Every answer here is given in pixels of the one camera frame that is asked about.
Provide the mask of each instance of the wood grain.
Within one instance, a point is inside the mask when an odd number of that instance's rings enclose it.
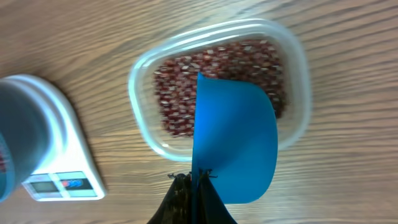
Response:
[[[302,41],[312,75],[306,135],[279,154],[258,201],[228,205],[238,223],[398,223],[398,1],[5,0],[0,76],[32,73],[75,106],[108,188],[97,202],[38,203],[20,189],[5,224],[146,223],[189,163],[142,140],[127,96],[136,58],[219,22],[272,19]]]

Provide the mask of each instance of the wooden table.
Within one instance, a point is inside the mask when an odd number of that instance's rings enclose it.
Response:
[[[38,203],[24,189],[0,223],[146,223],[189,163],[142,140],[127,95],[136,58],[219,22],[264,18],[302,41],[313,116],[280,152],[270,189],[228,205],[239,223],[398,223],[398,1],[3,0],[0,76],[44,77],[71,99],[109,190],[97,202]]]

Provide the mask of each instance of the white scale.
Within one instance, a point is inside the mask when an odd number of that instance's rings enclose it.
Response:
[[[32,75],[14,75],[5,80],[39,106],[49,130],[47,155],[22,183],[32,198],[41,202],[103,198],[104,185],[65,96],[49,82]]]

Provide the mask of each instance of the transparent tray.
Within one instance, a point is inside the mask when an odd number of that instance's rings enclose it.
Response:
[[[285,69],[287,106],[277,120],[278,148],[286,149],[305,132],[312,112],[312,95],[307,59],[297,38],[285,27],[264,19],[224,22],[176,35],[141,55],[132,66],[128,91],[132,110],[148,145],[174,161],[192,160],[192,138],[173,138],[161,124],[154,96],[153,72],[167,58],[195,52],[213,45],[243,39],[270,40],[282,56]]]

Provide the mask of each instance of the brown tabletop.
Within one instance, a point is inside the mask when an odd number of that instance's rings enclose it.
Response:
[[[165,39],[219,22],[272,19],[302,41],[313,115],[279,153],[269,190],[228,205],[238,223],[398,223],[398,1],[3,0],[0,76],[56,84],[82,122],[108,189],[95,202],[36,202],[24,189],[0,223],[146,223],[189,163],[141,138],[127,95],[130,66]]]

